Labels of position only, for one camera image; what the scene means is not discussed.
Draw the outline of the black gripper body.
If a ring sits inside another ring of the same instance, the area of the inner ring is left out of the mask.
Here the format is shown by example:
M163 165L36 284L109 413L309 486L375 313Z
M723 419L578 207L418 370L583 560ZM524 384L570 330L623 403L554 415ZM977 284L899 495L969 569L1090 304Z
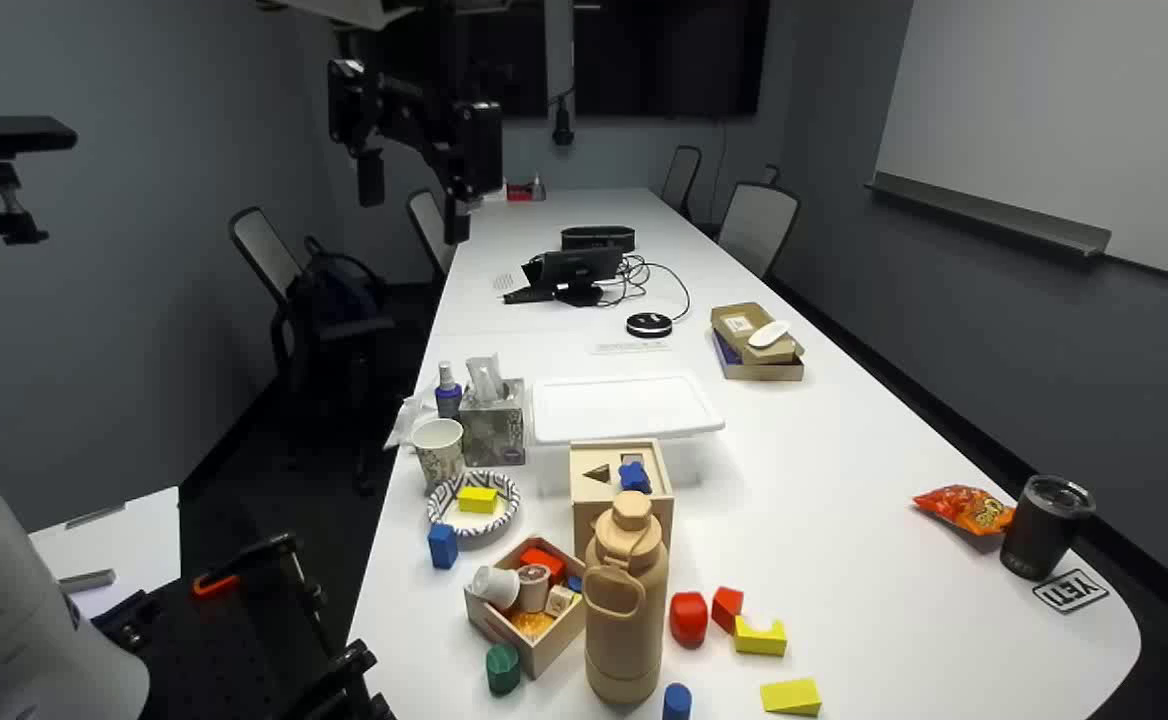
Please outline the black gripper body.
M469 101L453 106L453 189L484 195L502 184L502 110L494 101Z

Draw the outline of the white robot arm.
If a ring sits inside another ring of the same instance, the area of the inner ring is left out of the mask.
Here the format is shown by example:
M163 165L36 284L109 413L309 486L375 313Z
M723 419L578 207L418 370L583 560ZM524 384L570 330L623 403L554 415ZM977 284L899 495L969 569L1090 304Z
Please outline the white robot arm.
M55 115L0 115L0 239L41 244L18 202L18 150L64 150L77 132ZM0 720L140 720L153 675L60 587L0 495Z

